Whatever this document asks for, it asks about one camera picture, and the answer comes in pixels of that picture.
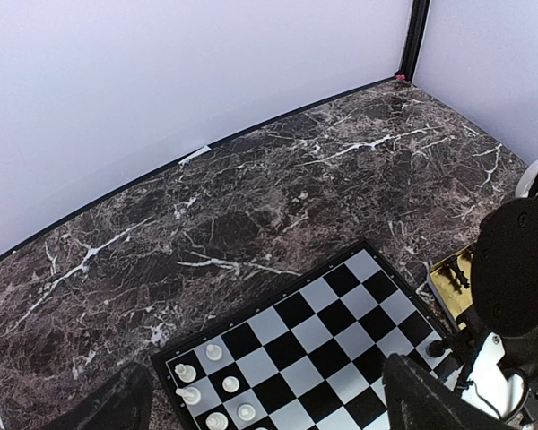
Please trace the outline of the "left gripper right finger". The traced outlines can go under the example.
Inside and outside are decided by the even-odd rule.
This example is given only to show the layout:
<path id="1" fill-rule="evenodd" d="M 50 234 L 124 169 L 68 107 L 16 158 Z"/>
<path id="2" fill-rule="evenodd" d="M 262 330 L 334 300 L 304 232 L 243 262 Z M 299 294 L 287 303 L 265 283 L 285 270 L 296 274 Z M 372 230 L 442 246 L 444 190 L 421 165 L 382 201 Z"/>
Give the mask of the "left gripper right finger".
<path id="1" fill-rule="evenodd" d="M 489 417 L 465 404 L 408 357 L 393 354 L 384 364 L 392 429 L 487 429 Z"/>

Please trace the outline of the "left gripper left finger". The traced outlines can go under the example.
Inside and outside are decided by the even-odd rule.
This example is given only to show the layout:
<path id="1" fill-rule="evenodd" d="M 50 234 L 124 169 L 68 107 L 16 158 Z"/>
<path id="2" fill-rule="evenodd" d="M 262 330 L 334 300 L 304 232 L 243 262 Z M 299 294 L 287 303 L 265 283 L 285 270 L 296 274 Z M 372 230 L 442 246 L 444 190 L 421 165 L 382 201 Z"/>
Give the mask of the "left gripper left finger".
<path id="1" fill-rule="evenodd" d="M 144 365 L 128 363 L 49 429 L 148 429 L 153 383 Z"/>

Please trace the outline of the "black chess piece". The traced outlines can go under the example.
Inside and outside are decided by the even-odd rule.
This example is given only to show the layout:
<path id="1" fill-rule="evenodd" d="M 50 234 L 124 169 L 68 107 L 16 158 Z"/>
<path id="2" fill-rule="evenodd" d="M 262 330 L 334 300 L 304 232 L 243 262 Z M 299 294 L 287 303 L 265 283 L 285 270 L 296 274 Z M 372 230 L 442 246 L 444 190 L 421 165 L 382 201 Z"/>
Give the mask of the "black chess piece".
<path id="1" fill-rule="evenodd" d="M 427 347 L 426 353 L 429 357 L 438 358 L 445 354 L 446 345 L 442 340 L 433 340 Z"/>

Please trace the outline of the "black white chess board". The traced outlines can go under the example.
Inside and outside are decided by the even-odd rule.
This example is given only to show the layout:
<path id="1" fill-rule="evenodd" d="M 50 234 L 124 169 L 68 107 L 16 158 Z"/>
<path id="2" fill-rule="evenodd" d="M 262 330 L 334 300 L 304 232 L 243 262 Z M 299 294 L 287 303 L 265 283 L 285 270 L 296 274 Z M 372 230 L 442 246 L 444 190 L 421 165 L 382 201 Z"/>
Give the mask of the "black white chess board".
<path id="1" fill-rule="evenodd" d="M 451 384 L 443 326 L 360 242 L 290 287 L 165 349 L 152 364 L 186 429 L 386 429 L 382 370 L 404 355 Z"/>

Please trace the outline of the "gold metal tray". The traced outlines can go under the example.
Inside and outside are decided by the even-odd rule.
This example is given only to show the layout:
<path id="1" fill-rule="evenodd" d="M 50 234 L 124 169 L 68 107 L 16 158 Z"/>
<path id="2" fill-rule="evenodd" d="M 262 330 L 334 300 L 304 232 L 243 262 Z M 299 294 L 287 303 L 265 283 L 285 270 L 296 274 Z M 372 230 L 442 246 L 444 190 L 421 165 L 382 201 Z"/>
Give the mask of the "gold metal tray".
<path id="1" fill-rule="evenodd" d="M 454 253 L 458 256 L 460 269 L 464 271 L 465 276 L 470 280 L 468 289 L 462 288 L 460 291 L 455 289 L 449 278 L 449 271 L 443 267 L 443 262 L 446 258 L 435 264 L 430 269 L 427 277 L 430 288 L 450 324 L 454 327 L 454 331 L 460 331 L 466 326 L 464 322 L 458 322 L 457 318 L 473 304 L 471 293 L 473 248 L 474 244 L 470 244 Z"/>

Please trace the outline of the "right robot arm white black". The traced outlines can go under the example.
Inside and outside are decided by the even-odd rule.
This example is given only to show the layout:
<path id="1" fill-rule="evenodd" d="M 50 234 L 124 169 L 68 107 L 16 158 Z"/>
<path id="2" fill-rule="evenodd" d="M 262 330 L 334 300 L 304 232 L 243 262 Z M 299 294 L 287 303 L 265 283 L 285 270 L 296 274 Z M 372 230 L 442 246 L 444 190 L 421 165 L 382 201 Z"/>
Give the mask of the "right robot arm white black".
<path id="1" fill-rule="evenodd" d="M 538 169 L 523 192 L 489 214 L 472 247 L 465 327 L 446 340 L 463 363 L 455 390 L 507 423 L 538 419 Z"/>

